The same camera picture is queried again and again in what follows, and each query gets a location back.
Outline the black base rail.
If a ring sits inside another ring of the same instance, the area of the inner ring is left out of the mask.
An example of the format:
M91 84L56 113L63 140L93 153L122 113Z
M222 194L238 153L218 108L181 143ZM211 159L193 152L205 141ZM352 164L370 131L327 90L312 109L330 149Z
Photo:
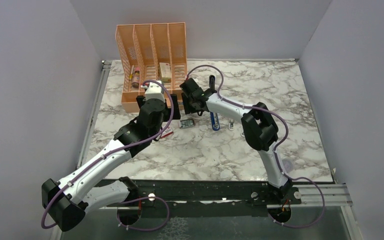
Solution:
M266 181L101 180L83 198L86 213L115 209L118 217L267 217L268 209L295 207L298 185L278 195Z

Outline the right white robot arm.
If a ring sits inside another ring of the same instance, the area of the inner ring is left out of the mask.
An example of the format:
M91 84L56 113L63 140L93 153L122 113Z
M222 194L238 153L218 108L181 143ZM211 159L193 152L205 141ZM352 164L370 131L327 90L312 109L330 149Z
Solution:
M258 152L266 170L269 199L276 204L286 200L292 183L275 150L279 128L267 106L262 102L250 105L234 101L214 89L203 90L193 78L184 81L180 88L186 114L212 112L241 123L247 144Z

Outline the staple tray with staples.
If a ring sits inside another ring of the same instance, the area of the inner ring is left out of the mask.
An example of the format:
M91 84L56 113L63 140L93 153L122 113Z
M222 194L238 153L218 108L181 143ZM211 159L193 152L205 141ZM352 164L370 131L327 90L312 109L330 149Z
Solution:
M188 118L188 119L180 120L178 125L180 129L188 129L188 128L194 127L196 124L194 119Z

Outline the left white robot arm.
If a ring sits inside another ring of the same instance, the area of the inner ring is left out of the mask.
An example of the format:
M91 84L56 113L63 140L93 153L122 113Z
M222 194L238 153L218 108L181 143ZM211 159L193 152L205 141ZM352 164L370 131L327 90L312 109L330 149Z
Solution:
M171 124L179 119L176 95L170 94L161 81L146 80L144 104L139 114L122 126L108 144L91 160L60 180L47 179L41 186L44 213L43 229L55 226L63 232L77 226L88 212L108 204L132 205L137 191L127 184L110 185L110 190L96 185L111 171L151 145Z

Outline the red staple box sleeve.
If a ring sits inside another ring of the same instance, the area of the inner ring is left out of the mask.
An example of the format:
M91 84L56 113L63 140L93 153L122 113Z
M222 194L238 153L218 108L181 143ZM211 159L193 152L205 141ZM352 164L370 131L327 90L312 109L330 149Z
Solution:
M174 132L171 128L167 128L161 135L161 138L165 138L167 136L172 135Z

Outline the yellow box in organizer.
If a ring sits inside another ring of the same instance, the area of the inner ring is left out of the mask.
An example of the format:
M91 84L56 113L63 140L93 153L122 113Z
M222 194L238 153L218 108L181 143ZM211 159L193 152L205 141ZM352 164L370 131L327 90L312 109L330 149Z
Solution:
M168 62L159 63L159 75L160 80L164 83L170 83L172 81L171 65Z

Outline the orange desk organizer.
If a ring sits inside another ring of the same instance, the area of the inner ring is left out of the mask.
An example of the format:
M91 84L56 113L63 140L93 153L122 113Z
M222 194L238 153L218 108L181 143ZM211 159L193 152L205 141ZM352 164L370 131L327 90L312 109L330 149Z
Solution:
M121 105L127 113L139 111L137 96L145 89L140 85L145 80L160 80L159 63L169 63L171 82L165 88L176 94L180 106L187 66L187 28L184 22L121 24L116 27L115 40L124 71ZM139 88L131 88L135 67L140 68Z

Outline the clear plastic cup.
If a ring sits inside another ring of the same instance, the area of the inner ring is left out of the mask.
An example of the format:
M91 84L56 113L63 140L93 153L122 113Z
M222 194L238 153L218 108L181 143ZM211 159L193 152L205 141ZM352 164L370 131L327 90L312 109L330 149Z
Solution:
M294 170L294 163L291 159L288 159L288 158L283 159L282 164L283 164L284 170L287 173L290 173L291 171Z

